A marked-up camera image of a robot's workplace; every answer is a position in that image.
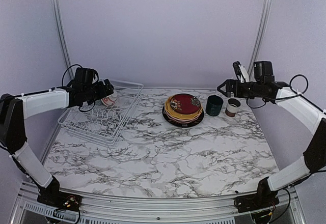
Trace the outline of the dark red floral plate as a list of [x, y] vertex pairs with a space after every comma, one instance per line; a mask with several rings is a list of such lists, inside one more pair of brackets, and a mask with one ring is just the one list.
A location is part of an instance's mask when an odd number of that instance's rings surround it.
[[191, 94], [176, 94], [170, 99], [170, 107], [183, 115], [196, 113], [201, 108], [199, 99]]

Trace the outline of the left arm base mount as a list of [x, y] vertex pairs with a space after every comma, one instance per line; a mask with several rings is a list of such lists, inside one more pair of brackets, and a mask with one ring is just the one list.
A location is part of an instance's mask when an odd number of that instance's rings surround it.
[[70, 210], [77, 212], [79, 210], [82, 197], [77, 194], [59, 192], [58, 195], [40, 194], [37, 201], [41, 204], [56, 207], [57, 210]]

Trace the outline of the pink bear plate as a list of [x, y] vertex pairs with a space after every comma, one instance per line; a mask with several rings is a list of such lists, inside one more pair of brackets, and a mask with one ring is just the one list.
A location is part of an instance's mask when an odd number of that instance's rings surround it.
[[202, 112], [200, 115], [198, 115], [197, 117], [193, 118], [193, 119], [178, 119], [178, 118], [175, 118], [171, 115], [169, 115], [165, 109], [162, 110], [162, 114], [167, 116], [169, 119], [172, 119], [173, 121], [175, 122], [178, 122], [178, 123], [190, 123], [190, 122], [193, 122], [201, 117], [204, 117], [204, 112]]

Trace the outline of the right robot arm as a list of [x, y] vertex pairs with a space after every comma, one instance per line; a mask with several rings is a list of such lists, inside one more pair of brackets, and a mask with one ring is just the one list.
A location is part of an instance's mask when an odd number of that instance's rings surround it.
[[293, 122], [293, 132], [303, 129], [301, 135], [310, 139], [298, 160], [259, 182], [257, 192], [249, 200], [262, 208], [279, 190], [302, 182], [325, 168], [325, 111], [306, 98], [304, 91], [295, 90], [291, 82], [276, 81], [270, 61], [254, 63], [254, 80], [250, 80], [246, 68], [239, 61], [233, 63], [233, 69], [236, 78], [219, 85], [219, 92], [226, 97], [260, 98], [265, 103], [276, 105], [286, 115], [292, 116], [284, 119], [281, 125]]

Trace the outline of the black rimmed cream plate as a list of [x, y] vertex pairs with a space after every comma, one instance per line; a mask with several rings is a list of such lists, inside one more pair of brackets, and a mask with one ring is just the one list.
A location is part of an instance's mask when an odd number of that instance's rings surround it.
[[177, 122], [171, 118], [168, 117], [167, 113], [165, 112], [165, 108], [162, 108], [162, 115], [164, 117], [164, 119], [169, 122], [170, 124], [180, 127], [180, 128], [189, 128], [189, 127], [193, 127], [198, 125], [199, 123], [202, 122], [202, 120], [204, 119], [204, 112], [202, 112], [199, 117], [191, 122], [185, 123], [185, 122]]

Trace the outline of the yellow polka dot plate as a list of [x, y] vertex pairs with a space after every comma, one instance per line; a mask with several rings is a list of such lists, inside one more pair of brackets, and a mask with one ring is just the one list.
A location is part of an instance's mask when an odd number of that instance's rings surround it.
[[173, 116], [173, 117], [175, 117], [175, 118], [178, 118], [178, 119], [193, 119], [193, 118], [195, 118], [195, 117], [197, 117], [198, 115], [201, 114], [201, 112], [202, 112], [202, 110], [203, 110], [202, 105], [201, 105], [201, 108], [200, 108], [196, 113], [193, 113], [193, 114], [183, 115], [183, 114], [180, 114], [180, 113], [178, 113], [178, 112], [175, 112], [175, 111], [170, 107], [170, 104], [169, 104], [170, 99], [172, 98], [172, 96], [170, 96], [170, 97], [166, 100], [166, 102], [165, 102], [165, 111], [166, 111], [169, 115], [171, 115], [171, 116]]

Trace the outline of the cream brown cup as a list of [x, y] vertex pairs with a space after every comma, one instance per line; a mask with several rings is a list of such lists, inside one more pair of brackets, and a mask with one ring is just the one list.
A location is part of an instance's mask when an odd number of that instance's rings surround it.
[[239, 108], [241, 106], [241, 102], [235, 98], [230, 98], [227, 101], [225, 114], [229, 117], [235, 117]]

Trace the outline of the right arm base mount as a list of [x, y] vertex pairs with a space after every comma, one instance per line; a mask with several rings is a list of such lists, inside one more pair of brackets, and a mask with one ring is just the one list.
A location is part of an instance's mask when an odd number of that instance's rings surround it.
[[277, 195], [274, 193], [266, 196], [260, 196], [258, 193], [255, 193], [237, 196], [234, 199], [234, 206], [237, 208], [239, 213], [244, 213], [271, 207], [279, 204], [279, 202]]

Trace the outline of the dark green mug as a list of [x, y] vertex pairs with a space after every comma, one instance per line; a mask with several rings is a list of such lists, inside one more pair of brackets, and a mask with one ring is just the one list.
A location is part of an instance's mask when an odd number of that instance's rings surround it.
[[209, 116], [216, 117], [220, 114], [222, 106], [223, 106], [223, 99], [217, 95], [210, 95], [207, 98], [207, 103], [206, 103], [206, 113]]

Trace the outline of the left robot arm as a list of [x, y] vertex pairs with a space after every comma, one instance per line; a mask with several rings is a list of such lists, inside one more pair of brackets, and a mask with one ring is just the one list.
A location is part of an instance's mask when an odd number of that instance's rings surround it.
[[27, 120], [58, 109], [93, 105], [112, 95], [114, 90], [112, 83], [108, 79], [101, 80], [96, 70], [77, 67], [74, 78], [66, 85], [1, 96], [1, 147], [53, 206], [60, 206], [64, 202], [64, 194], [60, 191], [58, 180], [44, 167], [29, 145]]

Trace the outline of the mauve polka dot plate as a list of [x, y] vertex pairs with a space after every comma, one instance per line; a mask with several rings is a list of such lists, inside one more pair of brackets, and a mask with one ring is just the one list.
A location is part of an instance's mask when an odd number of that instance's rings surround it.
[[189, 124], [189, 123], [192, 123], [192, 122], [194, 122], [194, 121], [196, 121], [196, 120], [199, 120], [199, 119], [203, 119], [203, 117], [204, 117], [204, 113], [202, 112], [199, 116], [197, 116], [196, 118], [194, 118], [194, 119], [176, 119], [176, 118], [174, 118], [174, 117], [171, 117], [171, 116], [169, 116], [168, 114], [166, 114], [166, 113], [162, 113], [164, 116], [166, 116], [168, 119], [171, 119], [172, 121], [174, 121], [174, 122], [176, 122], [176, 123], [180, 123], [180, 124]]

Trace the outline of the white red patterned bowl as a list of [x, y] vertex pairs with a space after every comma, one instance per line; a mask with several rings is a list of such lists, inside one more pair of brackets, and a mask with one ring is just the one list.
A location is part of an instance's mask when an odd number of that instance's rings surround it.
[[102, 98], [101, 102], [105, 106], [112, 106], [117, 101], [117, 98], [118, 98], [118, 93], [116, 90], [114, 90], [114, 92], [111, 95]]

